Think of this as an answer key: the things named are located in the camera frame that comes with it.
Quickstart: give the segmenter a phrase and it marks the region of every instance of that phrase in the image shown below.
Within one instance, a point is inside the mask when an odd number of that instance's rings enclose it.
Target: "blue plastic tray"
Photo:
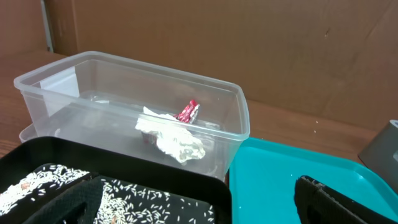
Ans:
[[[230,168],[233,223],[300,223],[293,196],[295,181],[302,175],[398,221],[398,196],[364,166],[249,138],[242,143]]]

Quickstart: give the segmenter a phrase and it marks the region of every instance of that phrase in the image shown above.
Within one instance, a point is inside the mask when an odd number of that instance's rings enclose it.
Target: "cardboard wall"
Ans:
[[[206,75],[250,100],[369,129],[398,117],[398,0],[68,2],[52,27],[73,25],[55,41],[74,50],[57,53],[98,50]]]
[[[0,0],[0,58],[46,49],[40,0]]]

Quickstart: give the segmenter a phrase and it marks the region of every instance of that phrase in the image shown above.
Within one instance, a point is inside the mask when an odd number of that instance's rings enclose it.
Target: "crumpled paper towel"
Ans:
[[[144,114],[178,121],[172,115],[157,114],[146,107],[144,107],[143,111]],[[202,141],[193,137],[191,132],[185,128],[138,118],[136,129],[145,134],[155,136],[156,146],[181,164],[184,164],[189,159],[201,159],[205,156],[206,152],[203,149]]]

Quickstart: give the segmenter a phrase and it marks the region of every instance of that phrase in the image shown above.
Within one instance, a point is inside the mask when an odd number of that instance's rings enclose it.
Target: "brown table surface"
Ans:
[[[0,58],[0,157],[21,142],[19,133],[32,123],[15,77],[64,58],[36,51]],[[274,108],[248,100],[251,136],[360,162],[357,154],[376,135],[356,126]]]

